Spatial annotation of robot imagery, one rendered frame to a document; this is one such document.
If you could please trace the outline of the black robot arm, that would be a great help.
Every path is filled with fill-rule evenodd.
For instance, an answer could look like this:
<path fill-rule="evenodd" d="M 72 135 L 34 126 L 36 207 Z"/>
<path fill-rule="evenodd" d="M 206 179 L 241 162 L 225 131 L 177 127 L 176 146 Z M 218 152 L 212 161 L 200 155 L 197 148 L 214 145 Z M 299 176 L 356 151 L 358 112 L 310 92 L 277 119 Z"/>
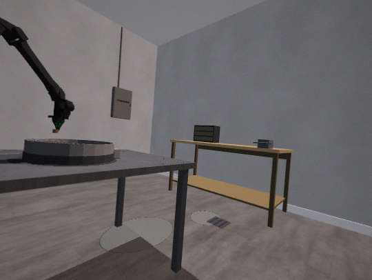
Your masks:
<path fill-rule="evenodd" d="M 73 103 L 65 99 L 65 93 L 62 88 L 60 88 L 59 85 L 53 80 L 35 53 L 33 53 L 28 45 L 28 38 L 22 29 L 0 17 L 0 36 L 1 35 L 10 46 L 14 46 L 21 53 L 23 58 L 28 62 L 30 67 L 43 82 L 48 94 L 51 96 L 52 101 L 54 101 L 54 116 L 68 118 L 70 116 L 70 112 L 74 110 Z"/>

